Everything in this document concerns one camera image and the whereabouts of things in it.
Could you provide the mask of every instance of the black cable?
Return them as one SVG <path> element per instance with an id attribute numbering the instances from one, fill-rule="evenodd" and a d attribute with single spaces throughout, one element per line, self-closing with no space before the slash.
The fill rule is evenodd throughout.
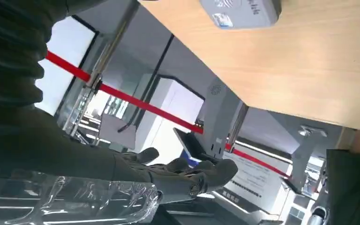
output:
<path id="1" fill-rule="evenodd" d="M 154 72 L 152 72 L 151 79 L 148 81 L 147 87 L 146 87 L 146 89 L 144 90 L 144 92 L 143 92 L 140 100 L 143 101 L 143 100 L 145 99 L 146 95 L 148 94 L 148 91 L 149 91 L 149 89 L 150 89 L 150 86 L 152 85 L 152 83 L 154 82 L 154 80 L 155 80 L 156 77 L 157 77 L 158 70 L 159 70 L 159 68 L 161 67 L 162 62 L 163 62 L 164 59 L 165 59 L 165 56 L 166 56 L 166 54 L 167 54 L 167 52 L 168 52 L 168 50 L 169 50 L 170 45 L 172 44 L 173 39 L 174 39 L 174 35 L 171 34 L 171 35 L 170 35 L 170 38 L 169 38 L 169 41 L 167 42 L 167 44 L 166 44 L 166 46 L 165 46 L 165 49 L 164 49 L 164 51 L 162 52 L 161 57 L 159 58 L 158 64 L 155 66 Z M 130 118 L 129 122 L 128 122 L 126 125 L 124 125 L 123 127 L 119 128 L 119 129 L 118 129 L 118 133 L 121 133 L 122 131 L 126 130 L 126 129 L 133 123 L 133 121 L 135 120 L 136 115 L 139 113 L 139 111 L 140 111 L 140 108 L 137 107 L 136 110 L 135 110 L 135 112 L 133 113 L 132 117 Z"/>

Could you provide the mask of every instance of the red barrier tape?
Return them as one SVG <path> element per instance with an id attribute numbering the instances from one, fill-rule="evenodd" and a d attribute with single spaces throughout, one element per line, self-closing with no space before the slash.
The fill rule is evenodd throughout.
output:
<path id="1" fill-rule="evenodd" d="M 117 89 L 114 89 L 112 87 L 109 87 L 105 84 L 102 84 L 100 86 L 100 90 L 104 91 L 105 93 L 108 93 L 114 97 L 117 97 L 117 98 L 120 98 L 120 99 L 123 99 L 127 102 L 129 102 L 130 104 L 133 104 L 133 105 L 136 105 L 138 107 L 140 107 L 141 109 L 145 109 L 147 111 L 150 111 L 158 116 L 162 116 L 163 118 L 167 119 L 167 120 L 170 120 L 174 123 L 177 123 L 179 124 L 180 126 L 182 127 L 185 127 L 187 129 L 190 129 L 191 131 L 195 132 L 195 133 L 199 133 L 199 134 L 202 134 L 203 133 L 203 129 L 201 127 L 198 127 L 196 125 L 192 125 L 168 112 L 165 112 L 153 105 L 150 105 L 148 103 L 145 103 L 133 96 L 130 96 L 128 94 L 125 94 L 123 93 L 122 91 L 119 91 Z"/>
<path id="2" fill-rule="evenodd" d="M 48 51 L 47 52 L 47 56 L 46 59 L 49 60 L 50 62 L 56 64 L 57 66 L 63 68 L 64 70 L 72 73 L 74 76 L 80 78 L 81 80 L 87 82 L 90 79 L 90 75 L 85 73 L 84 71 L 82 71 L 81 69 L 75 67 L 74 65 L 72 65 L 71 63 L 65 61 L 64 59 L 62 59 L 60 56 Z M 150 105 L 148 103 L 145 103 L 133 96 L 130 96 L 128 94 L 125 94 L 119 90 L 116 90 L 114 88 L 111 88 L 105 84 L 102 84 L 100 86 L 100 90 L 114 96 L 120 99 L 123 99 L 127 102 L 129 102 L 130 104 L 136 105 L 137 107 L 140 107 L 142 109 L 145 109 L 147 111 L 150 111 L 158 116 L 162 116 L 163 118 L 170 120 L 176 124 L 179 124 L 182 127 L 185 127 L 187 129 L 190 129 L 191 131 L 195 132 L 195 133 L 199 133 L 202 134 L 203 133 L 203 129 L 201 127 L 198 127 L 196 125 L 192 125 L 168 112 L 165 112 L 153 105 Z"/>
<path id="3" fill-rule="evenodd" d="M 72 73 L 74 76 L 78 77 L 79 79 L 88 82 L 90 79 L 90 75 L 83 70 L 77 68 L 76 66 L 72 65 L 71 63 L 65 61 L 60 56 L 47 51 L 46 59 L 50 62 L 56 64 L 57 66 L 65 69 L 66 71 Z"/>
<path id="4" fill-rule="evenodd" d="M 72 73 L 74 76 L 80 78 L 81 80 L 83 80 L 85 82 L 89 81 L 89 79 L 90 79 L 89 74 L 87 74 L 86 72 L 82 71 L 81 69 L 75 67 L 71 63 L 65 61 L 64 59 L 62 59 L 61 57 L 59 57 L 58 55 L 56 55 L 56 54 L 54 54 L 54 53 L 52 53 L 50 51 L 47 52 L 46 59 L 49 60 L 50 62 L 56 64 L 57 66 L 63 68 L 64 70 Z M 192 125 L 192 124 L 190 124 L 190 123 L 188 123 L 188 122 L 186 122 L 186 121 L 184 121 L 184 120 L 182 120 L 182 119 L 180 119 L 180 118 L 178 118 L 178 117 L 176 117 L 176 116 L 174 116 L 174 115 L 172 115 L 172 114 L 170 114 L 168 112 L 165 112 L 165 111 L 163 111 L 163 110 L 161 110 L 161 109 L 159 109 L 159 108 L 157 108 L 157 107 L 155 107 L 153 105 L 145 103 L 145 102 L 143 102 L 143 101 L 141 101 L 141 100 L 139 100 L 139 99 L 137 99 L 137 98 L 135 98 L 133 96 L 125 94 L 125 93 L 123 93 L 123 92 L 121 92 L 119 90 L 116 90 L 114 88 L 111 88 L 111 87 L 109 87 L 109 86 L 107 86 L 105 84 L 102 84 L 100 86 L 100 90 L 102 90 L 102 91 L 104 91 L 104 92 L 106 92 L 106 93 L 108 93 L 108 94 L 110 94 L 112 96 L 115 96 L 117 98 L 123 99 L 123 100 L 129 102 L 130 104 L 136 105 L 136 106 L 138 106 L 138 107 L 140 107 L 142 109 L 150 111 L 150 112 L 152 112 L 152 113 L 154 113 L 154 114 L 156 114 L 158 116 L 162 116 L 163 118 L 165 118 L 167 120 L 170 120 L 170 121 L 172 121 L 172 122 L 174 122 L 176 124 L 179 124 L 182 127 L 190 129 L 191 131 L 193 131 L 195 133 L 199 133 L 199 134 L 203 133 L 203 129 L 201 127 L 198 127 L 196 125 Z M 225 146 L 225 148 L 230 149 L 231 146 L 229 144 L 227 144 Z M 284 172 L 278 170 L 277 168 L 275 168 L 275 167 L 273 167 L 273 166 L 271 166 L 271 165 L 269 165 L 269 164 L 255 158 L 255 157 L 252 157 L 252 156 L 250 156 L 250 155 L 248 155 L 248 154 L 246 154 L 244 152 L 241 152 L 241 151 L 239 151 L 237 149 L 234 149 L 234 151 L 232 153 L 239 156 L 239 157 L 242 157 L 244 159 L 255 162 L 255 163 L 257 163 L 257 164 L 259 164 L 259 165 L 261 165 L 263 167 L 266 167 L 267 169 L 270 169 L 270 170 L 278 173 L 281 176 L 289 178 L 289 176 L 286 175 Z"/>
<path id="5" fill-rule="evenodd" d="M 231 149 L 231 146 L 230 146 L 229 144 L 226 144 L 226 145 L 225 145 L 225 148 L 229 150 L 229 149 Z M 263 167 L 266 167 L 267 169 L 272 170 L 272 171 L 278 173 L 279 175 L 281 175 L 281 176 L 283 176 L 283 177 L 289 178 L 289 175 L 287 175 L 286 173 L 280 171 L 279 169 L 277 169 L 277 168 L 275 168 L 275 167 L 273 167 L 273 166 L 271 166 L 271 165 L 269 165 L 269 164 L 267 164 L 267 163 L 265 163 L 265 162 L 263 162 L 263 161 L 255 158 L 255 157 L 253 157 L 253 156 L 250 156 L 250 155 L 248 155 L 248 154 L 246 154 L 246 153 L 244 153 L 244 152 L 242 152 L 242 151 L 240 151 L 240 150 L 238 150 L 238 149 L 234 149 L 234 150 L 232 151 L 232 153 L 235 154 L 235 155 L 237 155 L 237 156 L 239 156 L 239 157 L 241 157 L 241 158 L 250 160 L 250 161 L 252 161 L 252 162 L 254 162 L 254 163 L 257 163 L 257 164 L 259 164 L 259 165 L 261 165 L 261 166 L 263 166 Z"/>

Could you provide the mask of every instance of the plastic bag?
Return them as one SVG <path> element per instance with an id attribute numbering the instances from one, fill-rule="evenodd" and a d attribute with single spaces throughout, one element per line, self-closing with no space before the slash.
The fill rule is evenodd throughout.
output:
<path id="1" fill-rule="evenodd" d="M 0 171 L 0 225 L 128 224 L 151 218 L 158 199 L 151 183 Z"/>

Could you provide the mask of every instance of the wooden desk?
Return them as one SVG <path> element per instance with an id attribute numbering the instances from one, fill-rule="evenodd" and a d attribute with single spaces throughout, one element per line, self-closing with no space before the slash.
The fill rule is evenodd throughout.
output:
<path id="1" fill-rule="evenodd" d="M 360 129 L 360 0 L 282 0 L 274 27 L 231 31 L 199 0 L 142 4 L 247 105 Z"/>

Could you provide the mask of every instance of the person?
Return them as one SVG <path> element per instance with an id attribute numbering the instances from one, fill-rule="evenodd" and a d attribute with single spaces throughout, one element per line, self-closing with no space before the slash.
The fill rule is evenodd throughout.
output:
<path id="1" fill-rule="evenodd" d="M 35 80 L 44 75 L 52 26 L 104 0 L 0 0 L 0 170 L 22 169 L 98 180 L 154 183 L 161 203 L 184 201 L 226 184 L 237 172 L 231 160 L 199 164 L 182 160 L 147 167 L 136 155 L 93 149 L 71 141 L 42 101 Z M 327 153 L 331 225 L 360 224 L 360 131 L 349 151 Z"/>
<path id="2" fill-rule="evenodd" d="M 346 150 L 327 150 L 330 225 L 360 225 L 360 131 Z"/>
<path id="3" fill-rule="evenodd" d="M 190 169 L 185 159 L 145 166 L 138 155 L 96 149 L 71 139 L 49 114 L 37 109 L 52 26 L 103 0 L 0 0 L 0 170 L 56 176 L 153 183 L 159 202 L 190 200 L 216 190 L 236 174 L 231 160 Z M 149 150 L 146 155 L 157 156 Z"/>

